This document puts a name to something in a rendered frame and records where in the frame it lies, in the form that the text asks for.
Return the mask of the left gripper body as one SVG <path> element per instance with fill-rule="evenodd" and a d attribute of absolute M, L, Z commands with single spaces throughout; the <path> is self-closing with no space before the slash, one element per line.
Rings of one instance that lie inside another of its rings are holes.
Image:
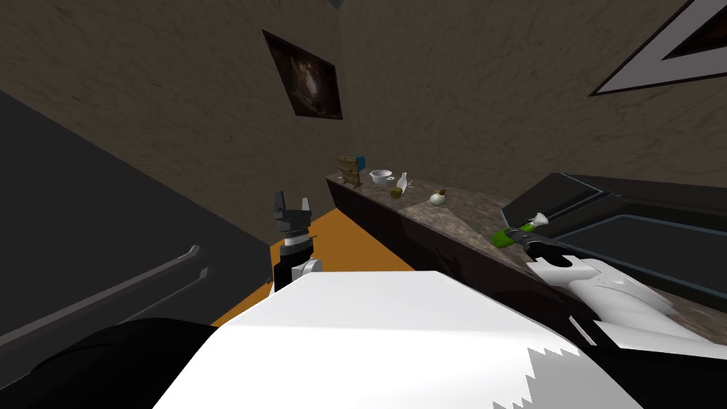
<path fill-rule="evenodd" d="M 311 225 L 311 211 L 302 209 L 280 209 L 276 212 L 278 231 L 295 235 L 295 232 L 307 231 Z"/>

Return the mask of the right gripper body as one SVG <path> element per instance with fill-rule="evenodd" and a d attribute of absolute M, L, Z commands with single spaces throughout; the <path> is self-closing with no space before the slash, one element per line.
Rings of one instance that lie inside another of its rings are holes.
<path fill-rule="evenodd" d="M 525 231 L 517 228 L 507 228 L 507 237 L 516 244 L 522 246 L 523 251 L 528 251 L 534 243 L 546 243 L 547 237 L 536 234 L 532 231 Z"/>

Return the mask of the green rounded object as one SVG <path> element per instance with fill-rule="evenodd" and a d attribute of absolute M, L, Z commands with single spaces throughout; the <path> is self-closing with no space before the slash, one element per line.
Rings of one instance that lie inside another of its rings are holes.
<path fill-rule="evenodd" d="M 527 232 L 532 232 L 535 228 L 536 228 L 536 226 L 532 223 L 526 223 L 518 228 L 506 227 L 505 229 L 502 229 L 502 230 L 496 232 L 492 236 L 492 243 L 496 248 L 506 248 L 506 247 L 512 246 L 515 243 L 515 241 L 506 234 L 508 231 L 523 230 L 523 231 L 527 231 Z"/>

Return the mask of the wooden slatted rack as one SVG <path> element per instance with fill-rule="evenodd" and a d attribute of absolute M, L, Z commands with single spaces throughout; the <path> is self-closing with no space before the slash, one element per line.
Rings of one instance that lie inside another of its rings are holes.
<path fill-rule="evenodd" d="M 361 186 L 359 157 L 339 156 L 338 169 L 344 184 L 351 184 L 356 189 Z"/>

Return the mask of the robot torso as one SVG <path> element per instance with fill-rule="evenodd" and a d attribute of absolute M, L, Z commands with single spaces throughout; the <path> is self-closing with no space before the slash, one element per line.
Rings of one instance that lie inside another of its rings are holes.
<path fill-rule="evenodd" d="M 314 272 L 222 325 L 154 409 L 643 409 L 551 329 L 436 271 Z"/>

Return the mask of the dark grey refrigerator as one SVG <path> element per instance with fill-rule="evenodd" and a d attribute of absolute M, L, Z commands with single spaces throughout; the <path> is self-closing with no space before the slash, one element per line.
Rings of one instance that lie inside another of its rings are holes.
<path fill-rule="evenodd" d="M 121 322 L 209 325 L 271 275 L 266 243 L 0 92 L 0 388 Z"/>

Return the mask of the black framed white-bordered picture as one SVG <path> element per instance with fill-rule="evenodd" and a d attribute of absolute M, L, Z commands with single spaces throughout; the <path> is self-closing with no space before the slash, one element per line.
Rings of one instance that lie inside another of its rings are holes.
<path fill-rule="evenodd" d="M 727 28 L 724 46 L 698 45 L 719 16 L 727 18 L 727 0 L 688 0 L 590 95 L 727 76 Z"/>

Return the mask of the dark brown wall picture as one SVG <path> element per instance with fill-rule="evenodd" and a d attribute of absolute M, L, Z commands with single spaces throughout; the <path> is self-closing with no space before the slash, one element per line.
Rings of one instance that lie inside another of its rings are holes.
<path fill-rule="evenodd" d="M 262 33 L 294 114 L 342 120 L 336 67 L 268 31 Z"/>

